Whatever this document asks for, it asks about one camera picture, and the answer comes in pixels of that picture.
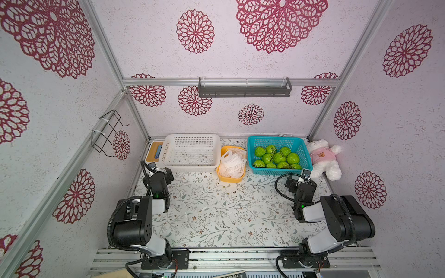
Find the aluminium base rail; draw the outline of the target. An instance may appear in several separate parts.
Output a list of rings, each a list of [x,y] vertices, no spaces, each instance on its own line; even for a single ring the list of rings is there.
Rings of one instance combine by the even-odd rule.
[[[318,277],[329,271],[364,271],[372,278],[381,277],[382,268],[369,247],[347,247],[324,256],[321,262],[304,266],[295,258],[295,248],[180,248],[173,249],[173,263],[167,268],[154,264],[136,264],[135,273],[160,272],[179,277],[189,273],[228,273],[246,271],[255,273],[286,273],[289,277],[301,272],[315,272]]]

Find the floral table mat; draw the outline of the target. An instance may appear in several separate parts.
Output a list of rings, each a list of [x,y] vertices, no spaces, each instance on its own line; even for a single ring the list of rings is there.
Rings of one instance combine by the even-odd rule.
[[[170,208],[153,218],[154,232],[172,247],[293,247],[327,227],[295,219],[285,178],[249,167],[239,183],[221,181],[215,170],[173,175]]]

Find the white box wooden lid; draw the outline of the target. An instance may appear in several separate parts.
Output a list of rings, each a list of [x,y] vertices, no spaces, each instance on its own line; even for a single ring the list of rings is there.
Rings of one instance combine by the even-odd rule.
[[[157,168],[164,168],[164,163],[162,163],[161,160],[161,150],[163,147],[163,141],[160,140],[154,140],[153,142],[149,143],[148,151],[145,156],[145,164],[147,166],[152,165],[155,163]]]

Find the white plastic basket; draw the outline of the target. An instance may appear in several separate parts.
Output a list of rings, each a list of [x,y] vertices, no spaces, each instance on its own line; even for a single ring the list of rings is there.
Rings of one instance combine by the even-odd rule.
[[[174,172],[212,172],[220,157],[216,134],[170,134],[163,141],[159,163]]]

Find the green custard apple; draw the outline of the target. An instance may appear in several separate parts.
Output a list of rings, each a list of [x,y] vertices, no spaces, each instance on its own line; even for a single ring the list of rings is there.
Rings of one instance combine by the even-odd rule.
[[[286,157],[284,157],[282,153],[277,152],[273,155],[273,162],[275,164],[278,164],[279,162],[286,162]]]
[[[288,164],[295,164],[295,163],[299,164],[300,163],[300,157],[297,154],[291,152],[290,154],[288,154],[286,156],[286,162]]]
[[[255,156],[261,158],[266,154],[266,149],[264,147],[257,147],[254,151]]]
[[[292,169],[301,170],[302,167],[298,163],[293,163],[290,165]]]
[[[255,160],[253,162],[253,167],[254,168],[265,168],[265,163],[262,160]]]
[[[292,153],[291,149],[288,147],[282,147],[279,152],[282,153],[284,157],[287,157]]]
[[[290,169],[290,165],[287,162],[279,162],[277,164],[278,169]]]
[[[274,145],[269,145],[266,147],[266,152],[273,156],[275,153],[277,153],[277,148]]]
[[[273,156],[271,154],[264,154],[261,157],[261,159],[264,162],[264,164],[269,164],[273,162]]]

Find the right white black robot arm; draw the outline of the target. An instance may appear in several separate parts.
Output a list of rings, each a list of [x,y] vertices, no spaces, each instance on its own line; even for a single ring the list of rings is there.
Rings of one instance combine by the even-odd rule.
[[[298,222],[324,221],[327,225],[318,234],[303,239],[297,250],[282,251],[277,256],[275,265],[281,274],[284,272],[280,265],[288,269],[297,266],[318,270],[328,268],[328,255],[375,236],[375,224],[352,195],[333,193],[314,202],[318,185],[306,169],[302,174],[279,176],[273,186],[280,196],[293,202],[293,213]]]

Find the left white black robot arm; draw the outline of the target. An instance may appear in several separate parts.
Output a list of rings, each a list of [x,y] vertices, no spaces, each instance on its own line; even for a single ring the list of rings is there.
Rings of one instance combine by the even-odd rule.
[[[141,161],[141,168],[147,193],[118,201],[107,224],[108,243],[115,249],[140,254],[139,259],[125,264],[134,277],[138,275],[131,266],[136,264],[142,270],[187,269],[190,251],[174,251],[167,239],[154,232],[153,217],[167,213],[170,208],[168,185],[174,181],[172,171],[168,168],[162,171],[154,162],[145,161]]]

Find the teal plastic basket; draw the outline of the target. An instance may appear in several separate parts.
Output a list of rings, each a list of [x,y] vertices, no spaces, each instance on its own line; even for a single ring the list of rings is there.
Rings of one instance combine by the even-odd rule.
[[[313,171],[307,146],[301,138],[251,136],[247,151],[249,166],[254,174],[280,176]]]

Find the white teddy bear pink shirt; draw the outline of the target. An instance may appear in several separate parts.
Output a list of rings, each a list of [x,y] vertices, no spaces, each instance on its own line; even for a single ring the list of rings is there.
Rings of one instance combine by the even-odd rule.
[[[320,179],[325,174],[330,181],[340,180],[342,171],[337,161],[337,155],[342,151],[341,146],[329,146],[326,140],[316,140],[308,144],[308,152],[312,162],[312,179]]]

